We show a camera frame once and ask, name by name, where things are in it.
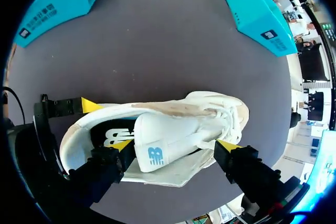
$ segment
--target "shoe insole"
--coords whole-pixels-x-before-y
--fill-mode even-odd
[[[90,130],[93,146],[104,146],[109,139],[109,144],[134,139],[134,125],[136,118],[114,119],[97,124]]]

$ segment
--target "sneaker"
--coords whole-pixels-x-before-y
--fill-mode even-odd
[[[216,139],[237,144],[249,117],[241,100],[207,91],[178,101],[105,106],[83,116],[63,137],[66,171],[83,165],[94,147],[133,139],[140,171],[153,172],[197,150],[213,150]]]

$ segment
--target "blue logo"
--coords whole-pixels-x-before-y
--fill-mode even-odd
[[[151,159],[151,165],[163,165],[163,154],[161,148],[148,148],[148,157]]]

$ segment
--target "blue box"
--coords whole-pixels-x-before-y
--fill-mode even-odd
[[[26,47],[47,30],[87,14],[95,0],[35,0],[23,18],[14,42]]]
[[[272,0],[226,0],[226,2],[238,31],[257,41],[278,57],[297,53],[289,26]]]

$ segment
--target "round table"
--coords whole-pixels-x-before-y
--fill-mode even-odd
[[[236,30],[225,0],[97,0],[91,12],[18,48],[9,86],[29,122],[33,104],[85,97],[99,103],[182,99],[207,90],[232,95],[250,109],[240,145],[272,166],[289,130],[291,92],[286,57]],[[9,116],[21,124],[10,96]],[[60,141],[77,118],[52,120]],[[182,188],[120,183],[91,209],[126,223],[176,223],[231,201],[242,191],[214,164]]]

